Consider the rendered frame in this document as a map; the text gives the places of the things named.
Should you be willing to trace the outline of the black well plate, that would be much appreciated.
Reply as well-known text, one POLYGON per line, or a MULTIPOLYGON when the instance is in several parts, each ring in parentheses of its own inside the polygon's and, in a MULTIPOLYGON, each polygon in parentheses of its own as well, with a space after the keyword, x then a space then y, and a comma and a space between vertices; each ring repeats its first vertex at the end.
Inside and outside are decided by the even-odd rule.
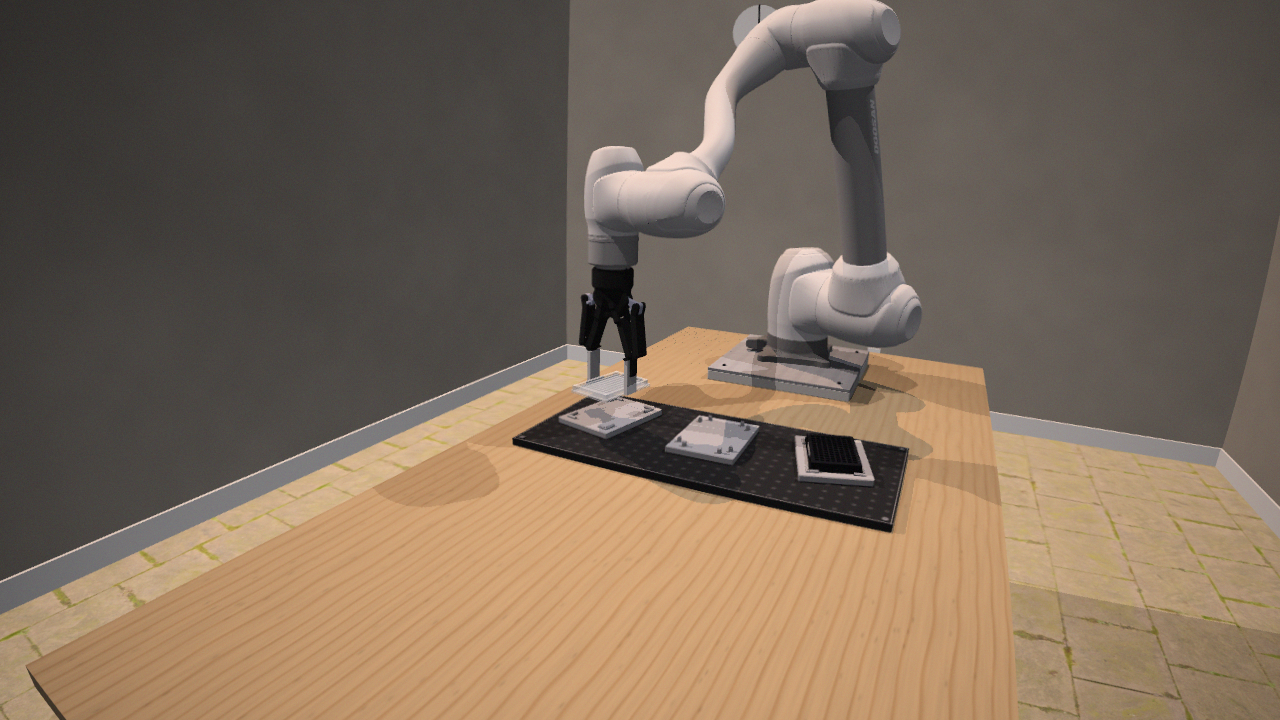
POLYGON ((863 473, 861 460, 851 436, 806 433, 809 469, 829 473, 863 473))

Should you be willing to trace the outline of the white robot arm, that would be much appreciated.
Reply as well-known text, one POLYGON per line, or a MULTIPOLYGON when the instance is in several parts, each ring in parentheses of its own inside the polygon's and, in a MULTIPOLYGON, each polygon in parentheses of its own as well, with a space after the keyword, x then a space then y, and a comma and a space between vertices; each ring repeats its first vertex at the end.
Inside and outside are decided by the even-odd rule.
POLYGON ((835 263, 822 249, 787 249, 771 278, 768 334, 748 337, 746 346, 762 351, 762 363, 829 368, 828 334, 877 348, 913 340, 922 304, 887 252, 874 87, 900 38, 897 15, 877 0, 817 0, 767 15, 710 85, 696 150, 645 172, 635 149, 593 152, 588 263, 625 270, 637 264, 639 232, 691 238, 716 228, 737 102, 782 70, 810 67, 826 90, 842 255, 835 263))

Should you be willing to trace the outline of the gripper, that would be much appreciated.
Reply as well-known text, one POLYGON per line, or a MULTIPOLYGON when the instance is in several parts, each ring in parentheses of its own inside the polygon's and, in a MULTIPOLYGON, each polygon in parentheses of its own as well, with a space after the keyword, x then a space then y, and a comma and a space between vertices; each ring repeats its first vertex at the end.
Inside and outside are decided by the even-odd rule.
POLYGON ((603 270, 593 266, 593 287, 595 288, 593 293, 581 296, 582 315, 579 336, 579 345, 588 348, 588 380, 600 375, 602 336, 608 318, 613 318, 625 351, 625 395, 632 395, 637 384, 637 357, 646 356, 644 323, 646 304, 639 304, 631 295, 634 268, 603 270))

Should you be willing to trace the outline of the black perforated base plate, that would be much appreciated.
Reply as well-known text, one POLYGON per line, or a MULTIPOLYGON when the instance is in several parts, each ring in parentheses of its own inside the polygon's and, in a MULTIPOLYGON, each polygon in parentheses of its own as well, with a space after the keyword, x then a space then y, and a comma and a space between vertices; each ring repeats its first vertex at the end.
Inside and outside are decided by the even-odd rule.
POLYGON ((559 416, 596 404, 582 398, 512 438, 513 445, 543 454, 698 489, 772 509, 892 532, 909 448, 860 439, 874 486, 797 480, 795 436, 826 434, 739 416, 622 397, 662 409, 662 415, 604 439, 559 423, 559 416), (698 416, 759 427, 733 465, 666 452, 698 416))

